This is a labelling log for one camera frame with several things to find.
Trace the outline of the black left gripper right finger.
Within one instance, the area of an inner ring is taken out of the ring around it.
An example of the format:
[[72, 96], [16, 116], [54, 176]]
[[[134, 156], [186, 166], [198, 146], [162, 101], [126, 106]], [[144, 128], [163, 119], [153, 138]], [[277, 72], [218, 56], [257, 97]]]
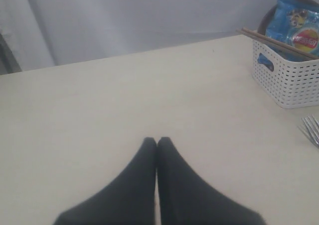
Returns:
[[206, 183], [169, 137], [157, 147], [160, 218], [163, 225], [264, 225], [257, 212]]

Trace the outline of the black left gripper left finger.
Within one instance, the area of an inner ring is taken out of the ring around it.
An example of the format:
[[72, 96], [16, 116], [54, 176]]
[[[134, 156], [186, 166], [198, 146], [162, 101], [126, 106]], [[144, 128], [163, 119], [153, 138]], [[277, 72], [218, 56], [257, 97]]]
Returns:
[[154, 225], [157, 143], [146, 137], [126, 168], [105, 188], [62, 212], [56, 225]]

